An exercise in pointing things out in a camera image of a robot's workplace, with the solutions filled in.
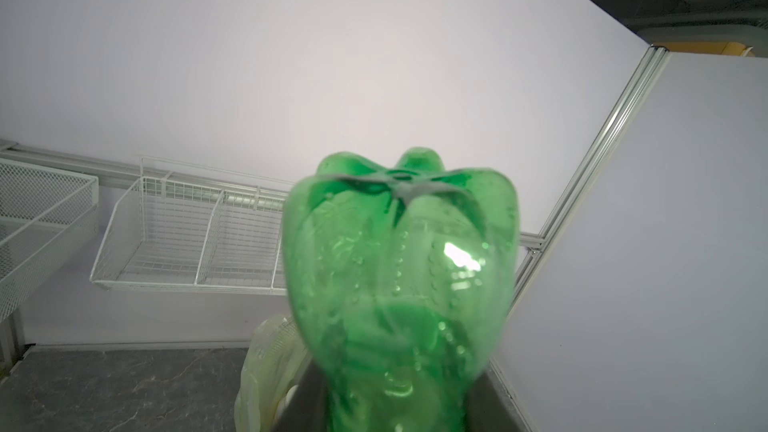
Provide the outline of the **dark green soda bottle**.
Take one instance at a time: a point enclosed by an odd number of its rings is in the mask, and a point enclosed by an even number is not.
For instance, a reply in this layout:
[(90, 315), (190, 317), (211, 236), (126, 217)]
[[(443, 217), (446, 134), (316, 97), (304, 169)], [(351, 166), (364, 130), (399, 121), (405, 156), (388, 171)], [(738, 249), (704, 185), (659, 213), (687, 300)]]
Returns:
[(428, 148), (392, 167), (324, 158), (289, 192), (293, 317), (323, 381), (324, 431), (468, 431), (471, 392), (511, 309), (517, 191)]

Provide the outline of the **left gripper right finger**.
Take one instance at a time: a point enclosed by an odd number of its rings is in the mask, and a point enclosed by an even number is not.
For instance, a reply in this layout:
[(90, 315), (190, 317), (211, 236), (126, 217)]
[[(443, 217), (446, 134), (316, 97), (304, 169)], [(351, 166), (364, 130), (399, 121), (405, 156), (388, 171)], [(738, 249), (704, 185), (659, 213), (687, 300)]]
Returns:
[(508, 390), (492, 368), (487, 368), (465, 397), (465, 430), (469, 432), (524, 432), (527, 428)]

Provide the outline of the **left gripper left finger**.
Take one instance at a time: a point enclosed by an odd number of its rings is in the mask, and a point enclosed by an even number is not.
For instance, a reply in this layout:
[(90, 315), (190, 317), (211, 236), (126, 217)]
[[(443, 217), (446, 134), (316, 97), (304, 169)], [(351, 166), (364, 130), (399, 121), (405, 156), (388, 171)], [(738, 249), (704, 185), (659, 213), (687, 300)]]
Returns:
[(273, 432), (326, 432), (329, 427), (329, 381), (312, 358), (286, 408), (272, 426)]

